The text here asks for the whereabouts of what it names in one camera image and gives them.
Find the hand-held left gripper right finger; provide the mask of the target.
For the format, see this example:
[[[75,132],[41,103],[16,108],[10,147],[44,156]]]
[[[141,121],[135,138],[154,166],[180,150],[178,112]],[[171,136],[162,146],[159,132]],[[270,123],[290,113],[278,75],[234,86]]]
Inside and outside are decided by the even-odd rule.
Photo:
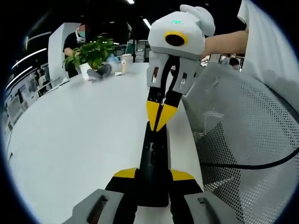
[[[175,224],[236,224],[234,209],[204,192],[189,173],[171,169],[170,210]]]

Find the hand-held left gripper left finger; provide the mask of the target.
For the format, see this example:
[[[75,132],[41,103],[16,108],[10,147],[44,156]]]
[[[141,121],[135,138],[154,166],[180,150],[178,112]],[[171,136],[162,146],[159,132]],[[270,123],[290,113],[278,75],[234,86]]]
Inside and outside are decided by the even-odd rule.
[[[138,168],[113,175],[105,189],[97,189],[72,209],[65,224],[132,224],[137,212]]]

